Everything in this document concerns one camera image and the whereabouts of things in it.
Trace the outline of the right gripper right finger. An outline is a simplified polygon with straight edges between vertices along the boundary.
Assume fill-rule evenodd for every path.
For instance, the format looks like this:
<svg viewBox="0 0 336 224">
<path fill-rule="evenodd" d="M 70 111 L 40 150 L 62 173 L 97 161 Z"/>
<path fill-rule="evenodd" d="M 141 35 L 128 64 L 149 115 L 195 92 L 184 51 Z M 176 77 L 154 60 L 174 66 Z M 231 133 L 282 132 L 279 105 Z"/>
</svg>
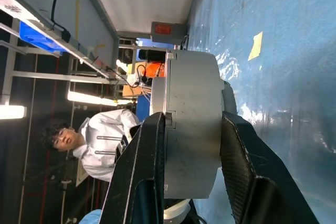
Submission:
<svg viewBox="0 0 336 224">
<path fill-rule="evenodd" d="M 220 156 L 235 224 L 319 224 L 283 161 L 239 115 L 223 113 Z"/>
</svg>

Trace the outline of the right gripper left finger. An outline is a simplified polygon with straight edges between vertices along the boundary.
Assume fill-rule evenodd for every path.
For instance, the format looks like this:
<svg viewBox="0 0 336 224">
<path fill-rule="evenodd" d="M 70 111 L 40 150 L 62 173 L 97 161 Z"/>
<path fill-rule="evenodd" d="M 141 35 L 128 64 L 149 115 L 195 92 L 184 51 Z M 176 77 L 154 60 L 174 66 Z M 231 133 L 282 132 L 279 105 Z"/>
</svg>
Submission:
<svg viewBox="0 0 336 224">
<path fill-rule="evenodd" d="M 163 224 L 164 130 L 162 112 L 134 130 L 115 164 L 99 224 Z"/>
</svg>

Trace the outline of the motor stator with copper windings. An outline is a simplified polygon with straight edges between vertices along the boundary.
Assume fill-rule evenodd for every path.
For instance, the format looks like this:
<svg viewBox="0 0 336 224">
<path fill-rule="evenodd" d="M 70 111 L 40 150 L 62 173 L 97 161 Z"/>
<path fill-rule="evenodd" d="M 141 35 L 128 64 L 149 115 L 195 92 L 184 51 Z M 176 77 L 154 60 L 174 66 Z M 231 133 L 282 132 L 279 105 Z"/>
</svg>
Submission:
<svg viewBox="0 0 336 224">
<path fill-rule="evenodd" d="M 209 197 L 221 165 L 223 88 L 214 55 L 166 53 L 165 198 Z"/>
</svg>

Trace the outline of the person in white shirt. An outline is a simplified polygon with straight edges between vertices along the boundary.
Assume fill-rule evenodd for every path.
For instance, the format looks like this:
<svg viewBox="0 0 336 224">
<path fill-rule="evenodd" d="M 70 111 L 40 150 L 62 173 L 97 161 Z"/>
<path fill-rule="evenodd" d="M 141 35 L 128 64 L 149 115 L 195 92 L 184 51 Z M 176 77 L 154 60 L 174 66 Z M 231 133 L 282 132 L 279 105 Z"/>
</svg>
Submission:
<svg viewBox="0 0 336 224">
<path fill-rule="evenodd" d="M 53 151 L 72 152 L 89 176 L 110 182 L 117 155 L 132 141 L 131 129 L 139 124 L 128 109 L 100 112 L 77 130 L 66 122 L 51 122 L 43 129 L 41 142 Z"/>
</svg>

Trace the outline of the fluorescent tube light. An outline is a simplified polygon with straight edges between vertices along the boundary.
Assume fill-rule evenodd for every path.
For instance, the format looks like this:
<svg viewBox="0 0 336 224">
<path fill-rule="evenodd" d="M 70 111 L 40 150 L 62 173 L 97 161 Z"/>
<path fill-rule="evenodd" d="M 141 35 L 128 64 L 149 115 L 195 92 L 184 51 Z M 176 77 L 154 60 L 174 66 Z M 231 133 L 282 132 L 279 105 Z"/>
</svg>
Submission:
<svg viewBox="0 0 336 224">
<path fill-rule="evenodd" d="M 89 104 L 96 104 L 96 105 L 106 105 L 106 106 L 117 106 L 118 105 L 117 102 L 110 100 L 110 99 L 101 98 L 101 97 L 97 97 L 94 95 L 88 95 L 84 93 L 73 92 L 73 91 L 68 91 L 67 99 L 72 102 L 89 103 Z"/>
<path fill-rule="evenodd" d="M 0 120 L 22 119 L 27 109 L 21 105 L 0 105 Z"/>
</svg>

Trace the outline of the orange machine housing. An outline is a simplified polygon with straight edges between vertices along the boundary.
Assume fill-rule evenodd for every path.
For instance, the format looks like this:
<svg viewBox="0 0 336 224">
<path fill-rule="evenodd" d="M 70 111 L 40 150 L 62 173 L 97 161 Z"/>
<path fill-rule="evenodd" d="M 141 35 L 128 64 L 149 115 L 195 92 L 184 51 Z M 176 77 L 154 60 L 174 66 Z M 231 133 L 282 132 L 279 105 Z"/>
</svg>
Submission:
<svg viewBox="0 0 336 224">
<path fill-rule="evenodd" d="M 135 73 L 146 75 L 146 77 L 165 77 L 165 64 L 159 62 L 137 62 L 135 64 Z"/>
</svg>

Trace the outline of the yellow paper note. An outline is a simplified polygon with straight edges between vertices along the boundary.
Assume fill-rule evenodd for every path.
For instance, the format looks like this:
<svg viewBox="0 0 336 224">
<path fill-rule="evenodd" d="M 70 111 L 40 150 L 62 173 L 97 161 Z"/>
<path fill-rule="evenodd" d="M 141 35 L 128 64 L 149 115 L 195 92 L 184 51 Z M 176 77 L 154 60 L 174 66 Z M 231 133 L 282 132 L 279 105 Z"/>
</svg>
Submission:
<svg viewBox="0 0 336 224">
<path fill-rule="evenodd" d="M 260 55 L 262 39 L 263 39 L 262 31 L 253 37 L 253 46 L 251 48 L 248 61 L 257 58 Z"/>
</svg>

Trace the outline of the blue plastic table sheet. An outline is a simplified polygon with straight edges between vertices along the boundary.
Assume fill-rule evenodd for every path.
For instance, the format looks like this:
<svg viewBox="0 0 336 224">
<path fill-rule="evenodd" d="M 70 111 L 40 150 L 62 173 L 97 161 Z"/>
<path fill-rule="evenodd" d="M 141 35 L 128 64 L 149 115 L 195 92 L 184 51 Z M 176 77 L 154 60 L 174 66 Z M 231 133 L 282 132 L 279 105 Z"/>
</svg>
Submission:
<svg viewBox="0 0 336 224">
<path fill-rule="evenodd" d="M 336 224 L 336 0 L 193 0 L 189 50 L 214 54 L 237 111 Z M 248 61 L 253 37 L 260 55 Z"/>
</svg>

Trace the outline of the white metal shelf rack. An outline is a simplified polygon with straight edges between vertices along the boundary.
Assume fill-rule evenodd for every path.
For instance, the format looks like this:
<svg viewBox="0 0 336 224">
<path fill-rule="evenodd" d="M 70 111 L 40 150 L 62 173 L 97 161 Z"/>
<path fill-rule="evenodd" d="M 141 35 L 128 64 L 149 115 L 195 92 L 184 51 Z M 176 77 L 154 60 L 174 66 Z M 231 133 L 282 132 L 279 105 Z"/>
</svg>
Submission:
<svg viewBox="0 0 336 224">
<path fill-rule="evenodd" d="M 76 0 L 0 0 L 0 9 L 53 40 L 95 74 L 12 71 L 16 77 L 113 84 L 112 37 L 90 0 L 80 0 L 79 37 L 75 39 Z"/>
</svg>

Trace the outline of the grey box with red display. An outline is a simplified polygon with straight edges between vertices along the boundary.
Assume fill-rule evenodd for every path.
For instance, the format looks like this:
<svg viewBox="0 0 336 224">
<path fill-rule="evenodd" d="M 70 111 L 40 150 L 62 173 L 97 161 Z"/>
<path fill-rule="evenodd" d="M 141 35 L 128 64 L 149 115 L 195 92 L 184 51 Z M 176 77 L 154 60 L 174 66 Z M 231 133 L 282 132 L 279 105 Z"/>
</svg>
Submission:
<svg viewBox="0 0 336 224">
<path fill-rule="evenodd" d="M 187 25 L 152 22 L 150 35 L 153 42 L 179 45 L 187 35 Z"/>
</svg>

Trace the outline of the yellow rod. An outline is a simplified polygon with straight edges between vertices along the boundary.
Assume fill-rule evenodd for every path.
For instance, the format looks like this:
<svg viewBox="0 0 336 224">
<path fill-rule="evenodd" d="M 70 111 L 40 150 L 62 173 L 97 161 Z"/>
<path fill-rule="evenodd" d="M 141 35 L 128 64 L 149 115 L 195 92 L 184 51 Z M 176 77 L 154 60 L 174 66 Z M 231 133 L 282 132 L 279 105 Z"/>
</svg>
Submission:
<svg viewBox="0 0 336 224">
<path fill-rule="evenodd" d="M 75 11 L 75 39 L 78 40 L 79 37 L 79 14 L 80 14 L 80 0 L 76 0 L 76 11 Z"/>
</svg>

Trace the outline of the blue plastic bin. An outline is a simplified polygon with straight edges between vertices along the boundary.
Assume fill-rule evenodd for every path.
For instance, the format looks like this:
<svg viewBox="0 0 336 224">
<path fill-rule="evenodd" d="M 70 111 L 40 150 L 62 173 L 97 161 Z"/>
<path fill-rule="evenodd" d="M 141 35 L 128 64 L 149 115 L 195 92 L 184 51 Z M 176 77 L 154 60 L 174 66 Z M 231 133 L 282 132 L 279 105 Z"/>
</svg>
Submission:
<svg viewBox="0 0 336 224">
<path fill-rule="evenodd" d="M 50 53 L 60 53 L 60 55 L 62 55 L 65 52 L 65 50 L 53 40 L 34 30 L 23 21 L 20 21 L 19 24 L 19 37 L 21 40 Z"/>
</svg>

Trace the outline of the grey aluminium frame beam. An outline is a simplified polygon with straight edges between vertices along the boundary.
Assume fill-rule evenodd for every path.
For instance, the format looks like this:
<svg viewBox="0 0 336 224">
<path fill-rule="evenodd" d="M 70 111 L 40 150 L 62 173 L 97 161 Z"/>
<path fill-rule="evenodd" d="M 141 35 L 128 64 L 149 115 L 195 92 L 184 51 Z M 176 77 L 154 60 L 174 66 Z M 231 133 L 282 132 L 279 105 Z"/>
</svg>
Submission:
<svg viewBox="0 0 336 224">
<path fill-rule="evenodd" d="M 118 34 L 118 32 L 116 31 L 103 3 L 101 0 L 90 0 L 90 2 L 92 3 L 92 5 L 94 6 L 96 12 L 98 13 L 100 19 L 102 20 L 102 22 L 104 23 L 106 29 L 108 30 L 109 34 L 112 37 L 112 42 L 113 42 L 113 46 L 112 46 L 112 65 L 115 65 L 115 62 L 117 60 L 118 57 L 118 53 L 119 53 L 119 40 L 120 40 L 120 36 Z"/>
</svg>

